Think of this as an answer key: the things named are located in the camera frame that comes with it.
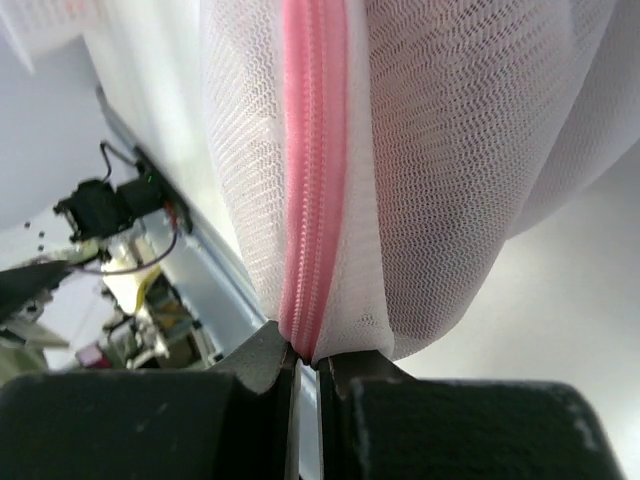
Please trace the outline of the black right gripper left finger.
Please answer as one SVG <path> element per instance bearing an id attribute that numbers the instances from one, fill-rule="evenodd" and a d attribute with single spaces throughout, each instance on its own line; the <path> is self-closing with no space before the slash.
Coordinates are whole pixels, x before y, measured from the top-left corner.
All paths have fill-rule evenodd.
<path id="1" fill-rule="evenodd" d="M 202 371 L 23 375 L 1 389 L 1 475 L 294 479 L 298 391 L 274 323 Z"/>

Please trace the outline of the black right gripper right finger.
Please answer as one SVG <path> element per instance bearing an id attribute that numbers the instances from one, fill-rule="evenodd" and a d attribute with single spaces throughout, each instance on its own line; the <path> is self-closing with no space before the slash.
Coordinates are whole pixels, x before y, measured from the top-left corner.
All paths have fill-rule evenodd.
<path id="1" fill-rule="evenodd" d="M 316 366 L 326 479 L 620 479 L 601 423 L 554 382 L 418 380 L 377 351 Z"/>

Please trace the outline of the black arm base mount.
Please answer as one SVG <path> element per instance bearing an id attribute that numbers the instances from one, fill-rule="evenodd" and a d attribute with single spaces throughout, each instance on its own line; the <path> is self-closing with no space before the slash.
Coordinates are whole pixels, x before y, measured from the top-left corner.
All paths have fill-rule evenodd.
<path id="1" fill-rule="evenodd" d="M 190 208 L 144 150 L 135 147 L 134 157 L 129 158 L 106 140 L 100 142 L 99 149 L 107 166 L 106 175 L 79 183 L 70 196 L 53 207 L 56 215 L 69 222 L 72 242 L 108 239 L 132 228 L 137 220 L 163 209 L 188 233 L 192 231 Z M 111 157 L 131 167 L 136 177 L 113 185 Z"/>

